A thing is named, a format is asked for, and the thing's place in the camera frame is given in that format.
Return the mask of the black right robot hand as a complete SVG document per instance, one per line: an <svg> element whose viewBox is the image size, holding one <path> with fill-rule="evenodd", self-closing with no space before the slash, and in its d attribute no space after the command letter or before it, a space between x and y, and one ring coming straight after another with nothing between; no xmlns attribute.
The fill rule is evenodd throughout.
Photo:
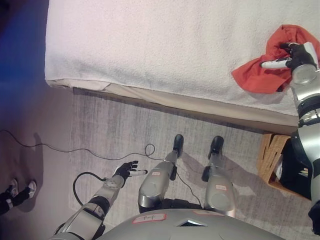
<svg viewBox="0 0 320 240"><path fill-rule="evenodd" d="M280 49L285 50L289 56L278 58L272 61L263 61L260 67L265 69L289 68L292 71L302 65L312 65L317 71L319 69L318 56L311 42L298 44L296 42L286 42L279 45Z"/></svg>

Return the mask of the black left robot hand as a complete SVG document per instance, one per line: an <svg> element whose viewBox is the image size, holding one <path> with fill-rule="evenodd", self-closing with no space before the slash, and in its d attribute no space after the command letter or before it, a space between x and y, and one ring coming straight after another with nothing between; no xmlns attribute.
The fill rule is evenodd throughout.
<svg viewBox="0 0 320 240"><path fill-rule="evenodd" d="M123 178L123 184L121 188L124 187L128 178L143 176L148 173L148 170L146 169L137 169L138 163L138 160L125 162L115 170L113 176L121 176Z"/></svg>

